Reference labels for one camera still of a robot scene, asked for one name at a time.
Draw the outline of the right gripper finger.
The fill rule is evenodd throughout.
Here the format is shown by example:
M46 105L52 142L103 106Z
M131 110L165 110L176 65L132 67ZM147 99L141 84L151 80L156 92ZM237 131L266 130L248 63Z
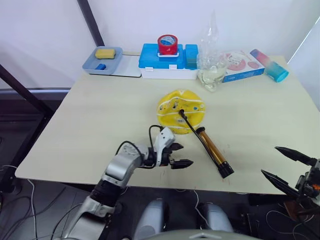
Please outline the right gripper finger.
M298 161L301 162L307 166L315 166L316 165L316 159L313 157L309 157L297 150L290 149L287 147L282 147L282 146L275 146L274 147L276 150L278 150L280 153L282 153L284 156L287 158L293 160L293 161Z
M282 178L278 177L277 175L274 175L270 172L267 172L263 169L260 170L264 177L271 182L273 186L275 186L278 190L283 192L285 195L289 196L292 199L298 199L300 197L300 193L289 186L289 184L284 181Z

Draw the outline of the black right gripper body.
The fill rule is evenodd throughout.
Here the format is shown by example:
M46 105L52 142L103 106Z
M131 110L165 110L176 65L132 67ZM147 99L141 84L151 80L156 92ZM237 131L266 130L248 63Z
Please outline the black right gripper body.
M298 189L299 198L308 197L313 203L320 202L320 160L305 175L301 175L295 186Z

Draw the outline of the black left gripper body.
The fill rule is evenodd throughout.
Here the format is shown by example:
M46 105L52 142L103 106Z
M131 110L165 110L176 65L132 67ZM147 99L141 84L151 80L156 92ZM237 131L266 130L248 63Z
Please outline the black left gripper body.
M161 153L160 167L170 166L174 163L174 160L171 158L171 155L174 151L175 143L172 143L169 146L166 146Z

